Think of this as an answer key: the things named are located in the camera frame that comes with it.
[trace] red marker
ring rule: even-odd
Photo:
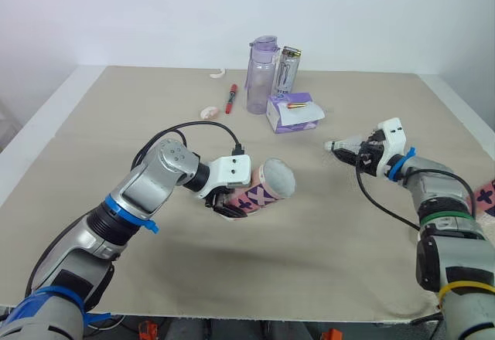
[[[225,113],[229,114],[232,109],[232,104],[234,103],[235,94],[237,93],[237,85],[235,83],[230,87],[230,96],[229,101],[227,102],[227,106],[225,107]]]

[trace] purple water bottle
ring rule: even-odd
[[[275,76],[277,36],[261,36],[249,45],[251,56],[244,86],[247,90],[247,110],[252,114],[264,114]]]

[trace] white wall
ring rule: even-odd
[[[448,76],[484,1],[0,0],[0,100],[24,123],[77,64],[245,68],[267,33],[306,70]]]
[[[445,62],[440,76],[495,130],[495,0],[477,0],[466,20],[456,58]]]

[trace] table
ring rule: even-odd
[[[229,70],[213,80],[211,72],[104,70],[0,208],[0,302],[19,302],[40,252],[103,200],[155,132],[197,119],[206,106],[223,107],[230,84],[245,78]],[[139,231],[116,262],[99,311],[308,321],[400,321],[435,311],[435,296],[415,282],[415,231],[375,209],[353,168],[323,143],[400,117],[418,155],[474,187],[493,176],[493,160],[416,75],[302,71],[295,89],[311,92],[327,112],[315,130],[273,134],[266,117],[243,108],[244,91],[218,120],[253,166],[284,160],[295,173],[294,196],[228,222],[177,188],[154,218],[160,233]],[[233,142],[216,127],[184,132],[204,161],[230,154]],[[417,220],[406,190],[364,182],[376,200]]]

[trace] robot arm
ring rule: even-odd
[[[448,338],[495,338],[495,249],[473,207],[469,213],[466,190],[451,169],[416,157],[414,148],[405,155],[398,118],[380,123],[366,141],[354,137],[325,147],[341,161],[411,193],[420,224],[416,278],[439,294]]]
[[[88,318],[110,283],[117,260],[132,236],[151,220],[177,185],[208,198],[214,209],[228,189],[251,181],[247,155],[203,164],[178,141],[153,147],[105,200],[69,225],[46,249],[33,269],[26,299],[0,328],[0,340],[81,339]]]

